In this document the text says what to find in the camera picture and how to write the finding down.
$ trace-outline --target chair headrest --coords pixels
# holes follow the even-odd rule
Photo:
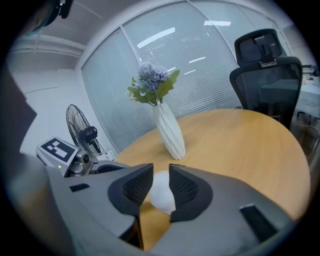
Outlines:
[[[260,29],[234,42],[236,61],[245,66],[254,62],[269,63],[276,57],[287,56],[274,29]]]

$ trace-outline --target round wooden table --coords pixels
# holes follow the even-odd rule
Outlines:
[[[155,129],[121,152],[129,166],[154,164],[154,172],[180,164],[240,179],[282,207],[292,219],[307,208],[310,175],[295,137],[267,115],[242,109],[218,109],[178,119],[186,156],[174,160]],[[144,249],[149,250],[170,226],[170,216],[147,196],[140,209]]]

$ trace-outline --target electric fan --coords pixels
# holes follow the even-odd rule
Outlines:
[[[65,113],[66,123],[74,144],[82,151],[88,152],[92,159],[102,155],[102,146],[96,139],[97,129],[90,126],[84,113],[75,105],[71,104]]]

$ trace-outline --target chair backrest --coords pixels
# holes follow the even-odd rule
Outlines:
[[[240,67],[230,73],[230,82],[242,107],[271,116],[290,129],[302,84],[300,60],[283,56],[273,29],[240,37],[235,49]]]

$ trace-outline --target purple flower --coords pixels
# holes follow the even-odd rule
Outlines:
[[[140,85],[154,93],[159,84],[165,82],[170,74],[166,68],[156,66],[151,61],[145,61],[138,70]]]

